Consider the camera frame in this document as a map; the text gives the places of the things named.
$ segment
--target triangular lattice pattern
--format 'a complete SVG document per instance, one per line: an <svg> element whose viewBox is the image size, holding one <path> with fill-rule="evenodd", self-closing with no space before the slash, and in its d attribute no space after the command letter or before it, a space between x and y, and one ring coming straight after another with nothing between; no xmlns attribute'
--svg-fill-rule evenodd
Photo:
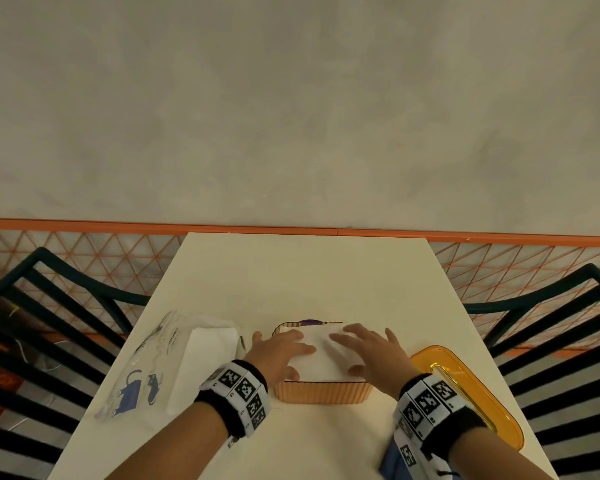
<svg viewBox="0 0 600 480"><path fill-rule="evenodd" d="M0 230L0 277L14 268L39 246L48 248L81 272L119 289L151 295L176 255L184 236L112 234L80 232L41 232ZM465 303L512 298L536 290L560 279L586 263L600 267L600 248L564 246L511 246L505 244L462 244L432 242L431 247ZM87 291L66 281L50 269L40 267L49 279L114 329L112 319ZM83 331L90 331L80 321L58 307L26 282L18 283L33 298ZM551 310L591 289L585 283L563 296L544 302L533 309L507 335L533 323ZM132 323L142 307L121 304ZM600 313L600 303L570 318L567 322L535 337L534 346ZM472 317L481 336L485 336L500 318L496 315ZM600 344L600 332L574 344L590 348Z"/></svg>

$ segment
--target white table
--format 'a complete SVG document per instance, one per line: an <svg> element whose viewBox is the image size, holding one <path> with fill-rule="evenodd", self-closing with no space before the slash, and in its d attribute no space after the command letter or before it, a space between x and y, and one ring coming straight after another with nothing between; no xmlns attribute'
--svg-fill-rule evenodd
<svg viewBox="0 0 600 480"><path fill-rule="evenodd" d="M540 444L424 239L190 233L80 421L50 480L99 480L151 433L93 415L142 339L172 308L230 319L251 334L286 321L391 328L409 354L442 345L520 423L522 454L556 477ZM305 406L273 399L257 434L236 444L205 479L374 479L392 435L395 402L374 390L363 404Z"/></svg>

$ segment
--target gray concrete wall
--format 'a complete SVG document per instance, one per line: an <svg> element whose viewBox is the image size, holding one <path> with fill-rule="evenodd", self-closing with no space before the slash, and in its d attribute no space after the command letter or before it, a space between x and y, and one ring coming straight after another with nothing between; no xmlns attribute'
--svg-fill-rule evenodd
<svg viewBox="0 0 600 480"><path fill-rule="evenodd" d="M600 235L600 0L0 0L0 217Z"/></svg>

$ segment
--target tissue box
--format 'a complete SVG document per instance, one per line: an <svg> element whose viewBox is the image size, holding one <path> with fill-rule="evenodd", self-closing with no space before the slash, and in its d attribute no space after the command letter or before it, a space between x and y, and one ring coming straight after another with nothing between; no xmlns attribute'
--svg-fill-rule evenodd
<svg viewBox="0 0 600 480"><path fill-rule="evenodd" d="M319 326L326 323L307 320L304 322L286 322L280 324L273 335L280 332L280 327L300 328L305 326ZM278 384L274 391L283 403L293 404L358 404L369 397L373 386L368 382L308 382L284 381Z"/></svg>

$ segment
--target chair backrest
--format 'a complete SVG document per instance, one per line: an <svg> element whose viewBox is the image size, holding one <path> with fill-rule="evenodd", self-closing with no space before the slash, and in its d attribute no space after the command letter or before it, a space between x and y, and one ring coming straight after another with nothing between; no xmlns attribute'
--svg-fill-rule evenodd
<svg viewBox="0 0 600 480"><path fill-rule="evenodd" d="M535 309L538 304L568 293L570 290L577 291L574 293L575 296L566 303L561 304L561 306L536 321L531 320L529 325L519 331L514 331L510 336L504 337L514 325ZM599 336L600 312L584 315L596 304L600 304L600 269L593 264L587 264L559 281L529 294L490 303L465 303L464 307L469 314L504 312L504 315L484 338L484 343L487 345L492 357L501 357L515 347L530 342L533 343L534 346L529 348L528 351L514 356L499 366L500 372L510 383L511 381L508 380L507 376L513 372L520 371L529 365L538 365L538 361L541 359L573 346L594 334ZM541 338L544 332L561 323L569 323L569 325L565 326L564 330L557 335L542 341ZM523 394L549 384L552 385L551 388L555 392L555 389L560 385L556 381L565 379L580 371L590 370L589 368L597 364L600 364L600 345L577 351L571 358L560 361L544 370L525 374L526 376L522 379L510 383L509 387L517 399ZM533 420L552 413L558 413L558 411L576 404L600 398L600 378L593 381L586 380L587 382L577 387L563 390L559 394L528 404L522 407L522 412L528 420ZM569 420L567 423L561 422L561 424L551 428L540 431L534 430L534 432L544 447L600 433L600 412L588 417ZM552 460L556 473L559 476L564 476L600 470L600 450L586 450L581 454Z"/></svg>
<svg viewBox="0 0 600 480"><path fill-rule="evenodd" d="M109 350L96 341L74 328L67 321L60 318L56 313L43 306L39 301L33 299L26 292L15 285L17 281L24 279L32 283L44 295L51 298L59 306L64 307L72 316L90 327L96 334L108 340L113 346L121 348L125 339L112 330L99 318L90 313L84 306L69 296L35 269L37 264L43 264L60 274L67 280L87 290L101 304L103 309L112 317L124 334L129 334L132 325L124 315L117 302L132 305L145 306L149 297L130 293L98 282L78 270L72 268L62 259L55 256L45 248L35 250L24 259L11 272L0 279L0 300L5 299L14 307L19 307L28 315L40 320L46 327L58 332L65 339L80 347L88 354L93 355L104 364L110 366L115 360ZM0 316L0 343L11 343L18 341L20 345L40 352L58 363L64 365L71 371L80 374L94 384L101 384L105 375L92 365L65 351L52 341L45 338L45 334L30 327L28 323L8 319ZM87 408L92 397L80 389L64 382L55 376L41 371L32 364L27 363L20 357L0 349L0 368L29 381L36 386L49 391L56 396L62 397L81 408ZM78 425L78 420L55 409L27 399L0 387L0 407L14 411L27 418L37 420L46 425L58 428L67 433L72 433ZM0 428L0 449L13 453L35 458L48 463L55 463L62 450L56 446L49 445L12 431ZM6 472L0 472L0 478L23 478L13 476Z"/></svg>

